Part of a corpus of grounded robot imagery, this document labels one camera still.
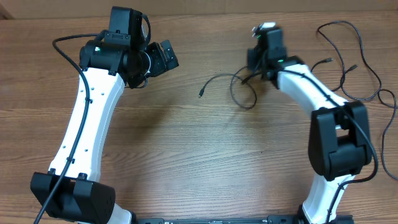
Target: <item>beige wall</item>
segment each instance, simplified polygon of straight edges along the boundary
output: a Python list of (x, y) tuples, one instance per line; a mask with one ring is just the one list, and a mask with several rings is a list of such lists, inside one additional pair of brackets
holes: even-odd
[(112, 6), (131, 7), (148, 15), (398, 8), (398, 0), (0, 0), (0, 4), (0, 14), (15, 19), (109, 16)]

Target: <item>wooden surface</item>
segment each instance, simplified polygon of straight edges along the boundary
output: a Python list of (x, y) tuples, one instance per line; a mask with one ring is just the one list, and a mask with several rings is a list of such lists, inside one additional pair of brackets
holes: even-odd
[[(126, 89), (117, 104), (104, 146), (101, 182), (116, 189), (116, 201), (139, 217), (229, 218), (295, 213), (306, 199), (314, 171), (308, 161), (309, 119), (270, 83), (254, 79), (259, 95), (250, 111), (239, 109), (229, 79), (256, 44), (251, 28), (277, 21), (290, 55), (309, 65), (337, 58), (315, 35), (326, 22), (345, 19), (358, 26), (369, 64), (384, 88), (398, 93), (398, 15), (382, 12), (228, 14), (150, 17), (152, 40), (169, 39), (180, 66), (151, 78), (142, 90)], [(75, 103), (78, 74), (52, 48), (57, 37), (99, 32), (109, 19), (0, 21), (0, 223), (32, 223), (40, 209), (29, 189), (33, 172), (46, 172), (63, 139)], [(376, 79), (361, 63), (357, 39), (346, 26), (325, 28), (350, 67), (346, 89), (369, 96)], [(60, 47), (78, 60), (88, 39)], [(320, 65), (315, 75), (337, 86), (340, 65)], [(236, 96), (250, 103), (244, 86)], [(392, 110), (366, 103), (371, 139), (379, 152)], [(386, 162), (398, 174), (398, 126), (386, 138)], [(367, 176), (373, 166), (363, 169)], [(350, 185), (338, 212), (356, 223), (397, 223), (398, 183), (382, 167), (376, 178)], [(42, 223), (64, 223), (44, 216)]]
[(148, 15), (397, 10), (397, 0), (0, 0), (7, 18), (109, 17), (112, 6)]

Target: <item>tabletop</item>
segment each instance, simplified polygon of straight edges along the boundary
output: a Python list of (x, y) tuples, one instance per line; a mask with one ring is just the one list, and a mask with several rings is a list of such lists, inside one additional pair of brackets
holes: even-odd
[[(305, 12), (216, 16), (149, 16), (152, 40), (169, 39), (180, 66), (146, 88), (125, 89), (113, 113), (104, 145), (101, 183), (116, 190), (116, 202), (138, 217), (238, 218), (295, 214), (306, 199), (314, 171), (307, 146), (310, 120), (298, 104), (271, 83), (253, 78), (259, 96), (252, 110), (231, 99), (229, 78), (246, 64), (256, 45), (251, 29), (276, 21), (284, 30), (289, 55), (309, 66), (338, 59), (333, 47), (316, 35), (318, 26), (347, 20), (361, 32), (368, 63), (383, 87), (398, 92), (398, 14), (377, 12)], [(30, 191), (33, 172), (46, 172), (65, 134), (75, 103), (78, 73), (52, 47), (53, 39), (106, 29), (109, 18), (0, 21), (0, 223), (32, 223), (40, 204)], [(358, 39), (344, 25), (324, 28), (350, 67), (345, 87), (365, 97), (377, 80), (361, 60)], [(87, 38), (59, 44), (78, 62)], [(314, 74), (329, 88), (339, 84), (338, 60)], [(234, 88), (247, 104), (245, 86)], [(382, 94), (387, 102), (391, 96)], [(365, 102), (371, 140), (380, 153), (382, 132), (392, 109)], [(386, 137), (386, 163), (398, 174), (398, 126)], [(370, 164), (359, 177), (373, 169)], [(398, 182), (379, 167), (370, 182), (348, 186), (338, 207), (356, 223), (397, 223)], [(44, 215), (41, 223), (64, 223)]]

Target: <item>wooden table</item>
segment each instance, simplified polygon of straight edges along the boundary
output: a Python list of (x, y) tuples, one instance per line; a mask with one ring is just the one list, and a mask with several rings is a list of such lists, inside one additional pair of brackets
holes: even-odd
[[(289, 55), (309, 65), (333, 57), (333, 48), (316, 28), (337, 19), (358, 26), (369, 64), (384, 88), (398, 93), (398, 15), (384, 12), (230, 14), (150, 16), (152, 40), (169, 39), (180, 66), (151, 78), (142, 90), (126, 89), (113, 114), (102, 159), (101, 182), (116, 190), (120, 206), (141, 218), (263, 217), (295, 213), (306, 199), (314, 171), (308, 161), (309, 119), (269, 82), (254, 79), (259, 100), (253, 110), (239, 109), (229, 95), (228, 78), (203, 84), (218, 73), (246, 64), (254, 47), (251, 28), (277, 21), (284, 28)], [(0, 21), (0, 223), (32, 223), (40, 204), (30, 192), (33, 172), (46, 172), (65, 134), (75, 103), (78, 74), (53, 48), (57, 37), (99, 32), (109, 18)], [(358, 40), (346, 26), (325, 33), (340, 48), (348, 67), (346, 81), (355, 96), (369, 96), (376, 79), (365, 69)], [(60, 47), (78, 61), (88, 39)], [(337, 60), (315, 75), (337, 86)], [(244, 86), (236, 89), (248, 98)], [(367, 102), (376, 150), (392, 110)], [(398, 126), (386, 139), (386, 162), (398, 174)], [(360, 177), (369, 175), (366, 166)], [(398, 183), (382, 167), (376, 178), (350, 185), (340, 214), (356, 223), (397, 223)], [(64, 223), (47, 215), (41, 223)]]

